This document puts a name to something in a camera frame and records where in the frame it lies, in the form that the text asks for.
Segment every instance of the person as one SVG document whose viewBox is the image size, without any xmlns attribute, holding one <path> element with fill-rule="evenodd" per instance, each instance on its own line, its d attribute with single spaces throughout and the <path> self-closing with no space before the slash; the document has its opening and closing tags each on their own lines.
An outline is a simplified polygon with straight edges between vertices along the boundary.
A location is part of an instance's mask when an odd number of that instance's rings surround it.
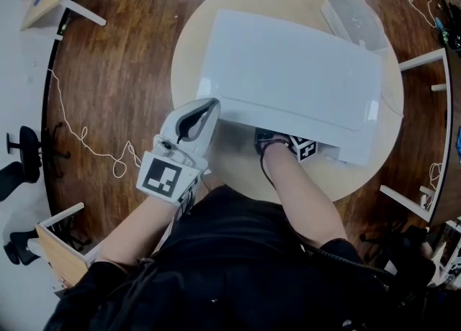
<svg viewBox="0 0 461 331">
<path fill-rule="evenodd" d="M 45 330 L 358 330 L 385 286 L 362 263 L 336 207 L 282 143 L 264 162 L 281 205 L 227 186 L 183 214 L 149 196 L 103 242 Z"/>
</svg>

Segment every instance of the wooden floor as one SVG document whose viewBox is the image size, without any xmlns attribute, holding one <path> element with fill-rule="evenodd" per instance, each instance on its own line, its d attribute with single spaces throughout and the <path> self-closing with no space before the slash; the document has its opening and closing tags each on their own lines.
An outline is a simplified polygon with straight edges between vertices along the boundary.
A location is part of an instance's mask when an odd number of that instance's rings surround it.
<svg viewBox="0 0 461 331">
<path fill-rule="evenodd" d="M 100 27 L 74 17 L 58 48 L 55 73 L 61 80 L 68 121 L 99 153 L 120 156 L 127 140 L 142 156 L 152 148 L 153 136 L 171 110 L 170 69 L 178 36 L 188 18 L 204 0 L 77 0 L 107 20 Z M 405 0 L 366 0 L 381 18 L 398 60 L 440 48 L 437 31 Z M 414 3 L 426 12 L 427 0 Z M 432 4 L 434 14 L 445 18 Z M 400 135 L 386 164 L 361 189 L 336 205 L 350 240 L 361 254 L 362 232 L 384 230 L 387 208 L 408 212 L 379 193 L 386 184 L 416 199 L 420 185 L 429 186 L 428 170 L 442 160 L 445 94 L 432 93 L 430 85 L 444 83 L 442 67 L 425 66 L 403 74 L 405 117 Z M 63 121 L 54 83 L 48 103 L 48 126 Z M 138 169 L 127 152 L 127 173 L 112 176 L 110 158 L 94 157 L 68 130 L 62 130 L 58 149 L 70 150 L 72 158 L 61 162 L 65 176 L 51 179 L 50 203 L 58 210 L 80 201 L 86 205 L 80 224 L 92 235 L 109 233 L 143 200 L 136 190 Z M 423 222 L 410 215 L 418 225 Z"/>
</svg>

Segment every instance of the black shirt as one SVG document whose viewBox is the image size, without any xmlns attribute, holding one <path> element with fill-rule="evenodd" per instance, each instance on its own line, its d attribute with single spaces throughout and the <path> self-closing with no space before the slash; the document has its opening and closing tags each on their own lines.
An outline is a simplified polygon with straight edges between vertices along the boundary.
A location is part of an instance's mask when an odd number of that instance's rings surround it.
<svg viewBox="0 0 461 331">
<path fill-rule="evenodd" d="M 322 249 L 361 263 L 345 240 Z M 111 263 L 93 264 L 45 329 L 330 330 L 380 307 L 384 289 L 373 275 L 316 256 L 305 253 L 280 205 L 222 187 L 128 277 Z"/>
</svg>

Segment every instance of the dark hardwood floor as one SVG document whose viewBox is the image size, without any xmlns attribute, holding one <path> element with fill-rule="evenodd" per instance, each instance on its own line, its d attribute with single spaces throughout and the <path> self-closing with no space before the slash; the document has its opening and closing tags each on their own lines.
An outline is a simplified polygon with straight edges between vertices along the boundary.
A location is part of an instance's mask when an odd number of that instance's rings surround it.
<svg viewBox="0 0 461 331">
<path fill-rule="evenodd" d="M 120 156 L 127 140 L 142 157 L 152 148 L 153 136 L 171 110 L 170 69 L 176 41 L 194 10 L 204 0 L 76 0 L 107 20 L 100 27 L 75 16 L 59 45 L 54 70 L 61 80 L 68 121 L 77 134 L 89 128 L 85 141 L 99 153 Z M 366 0 L 381 18 L 398 60 L 404 61 L 440 48 L 437 31 L 405 0 Z M 427 0 L 414 3 L 426 12 Z M 445 18 L 434 0 L 434 14 Z M 443 92 L 430 85 L 444 83 L 442 67 L 428 65 L 403 74 L 405 117 L 400 135 L 386 164 L 376 176 L 352 195 L 336 202 L 350 240 L 360 253 L 362 232 L 382 232 L 388 209 L 424 223 L 397 207 L 380 184 L 416 199 L 420 185 L 429 186 L 429 166 L 442 159 L 444 147 Z M 51 86 L 48 126 L 63 121 L 58 92 Z M 57 210 L 82 201 L 80 225 L 91 235 L 107 235 L 144 198 L 136 190 L 138 169 L 125 154 L 127 173 L 112 176 L 112 160 L 94 157 L 69 131 L 62 130 L 59 150 L 72 158 L 61 161 L 65 176 L 50 182 L 50 204 Z M 219 184 L 206 178 L 212 187 Z"/>
</svg>

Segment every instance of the round wooden table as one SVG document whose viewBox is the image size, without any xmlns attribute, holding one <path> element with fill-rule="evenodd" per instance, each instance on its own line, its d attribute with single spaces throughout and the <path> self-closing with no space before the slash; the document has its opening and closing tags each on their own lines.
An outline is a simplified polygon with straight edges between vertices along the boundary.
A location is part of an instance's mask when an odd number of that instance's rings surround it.
<svg viewBox="0 0 461 331">
<path fill-rule="evenodd" d="M 171 66 L 174 107 L 195 99 L 208 39 L 219 9 L 261 14 L 331 33 L 320 11 L 324 1 L 206 0 L 190 17 L 176 44 Z M 305 161 L 303 168 L 332 201 L 353 193 L 369 181 L 388 158 L 398 136 L 402 113 L 402 78 L 389 44 L 383 61 L 382 98 L 368 166 L 345 164 L 317 155 Z M 208 156 L 210 170 L 223 183 L 246 196 L 279 202 L 274 188 L 261 172 L 253 138 L 253 127 L 220 121 Z"/>
</svg>

